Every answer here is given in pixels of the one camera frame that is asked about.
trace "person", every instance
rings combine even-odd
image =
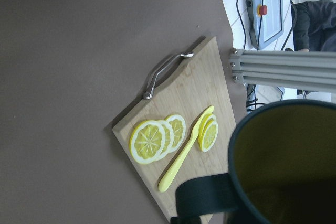
[[[333,0],[306,1],[295,7],[294,51],[336,52],[336,3]]]

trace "dark green mug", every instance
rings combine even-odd
[[[228,223],[336,222],[336,105],[288,100],[257,109],[235,128],[228,164],[228,173],[178,187],[171,223],[215,212],[229,212]]]

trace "yellow lemon slice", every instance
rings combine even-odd
[[[169,122],[165,120],[158,120],[158,122],[161,123],[161,125],[163,126],[165,137],[166,137],[163,150],[157,159],[157,160],[160,160],[160,159],[163,159],[169,153],[170,148],[173,146],[174,131],[173,131],[173,127],[171,126]]]
[[[214,145],[218,135],[218,123],[217,121],[210,119],[205,127],[203,134],[198,138],[198,143],[202,152],[207,152]]]
[[[174,142],[169,152],[174,152],[181,146],[183,142],[186,131],[185,120],[181,115],[178,114],[170,115],[166,117],[165,120],[169,122],[173,128]]]
[[[214,120],[214,121],[217,121],[217,118],[214,114],[207,114],[207,115],[204,116],[204,118],[201,121],[201,124],[199,125],[200,126],[199,130],[198,130],[198,135],[199,136],[202,136],[206,123],[211,119]]]
[[[149,164],[159,157],[165,144],[165,131],[155,120],[140,123],[130,138],[130,152],[135,161]]]

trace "cable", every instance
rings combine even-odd
[[[246,31],[245,31],[245,26],[244,26],[244,23],[243,23],[243,19],[241,18],[241,14],[240,14],[240,11],[239,11],[239,8],[238,8],[238,1],[239,0],[236,0],[236,8],[237,8],[237,13],[238,13],[238,16],[239,16],[239,19],[240,19],[240,23],[242,24],[241,26],[243,27],[243,32],[244,32],[244,45],[243,45],[243,49],[245,49],[245,46],[246,46]]]
[[[285,39],[285,42],[284,42],[284,44],[283,44],[283,46],[282,46],[282,48],[281,48],[281,51],[283,51],[283,49],[284,49],[285,46],[286,46],[286,43],[287,43],[287,41],[288,41],[288,39],[289,39],[290,34],[292,33],[292,31],[293,31],[293,29],[294,29],[294,26],[295,26],[295,24],[296,24],[296,19],[297,19],[297,16],[298,16],[298,13],[297,13],[295,4],[294,4],[294,2],[293,2],[292,0],[290,1],[290,5],[293,7],[293,11],[294,11],[294,20],[293,20],[292,27],[290,28],[289,33],[288,33],[288,35],[287,35],[287,37],[286,37],[286,39]]]
[[[262,15],[260,17],[260,23],[259,23],[259,31],[258,31],[258,41],[257,41],[257,50],[259,50],[259,43],[260,43],[260,34],[261,34],[261,23],[262,23]]]
[[[266,103],[262,103],[262,102],[253,103],[249,107],[251,107],[251,106],[257,106],[257,105],[266,105]]]
[[[254,102],[257,102],[258,100],[259,100],[259,99],[256,98],[256,99],[253,99],[253,100],[251,100],[251,101],[247,101],[247,102],[246,102],[246,106],[249,107],[249,106],[250,106],[249,104],[254,103]]]
[[[254,89],[253,93],[254,93],[254,98],[255,98],[256,97],[256,89]]]
[[[256,89],[256,85],[253,85],[253,89],[252,89],[251,93],[247,96],[247,98],[250,97],[250,96],[252,95],[252,93],[253,93],[253,91],[254,91],[255,89]]]

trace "metal handle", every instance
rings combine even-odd
[[[159,67],[155,72],[154,75],[152,77],[152,80],[149,81],[148,83],[148,87],[145,91],[145,93],[143,94],[143,98],[145,100],[149,100],[153,97],[154,94],[154,88],[155,88],[155,83],[157,80],[157,77],[159,76],[160,73],[162,73],[167,67],[169,67],[177,58],[179,57],[183,57],[183,58],[191,58],[194,56],[193,52],[190,52],[188,54],[179,54],[179,55],[175,55],[172,56],[171,58],[169,58],[169,60],[167,60],[161,67]]]

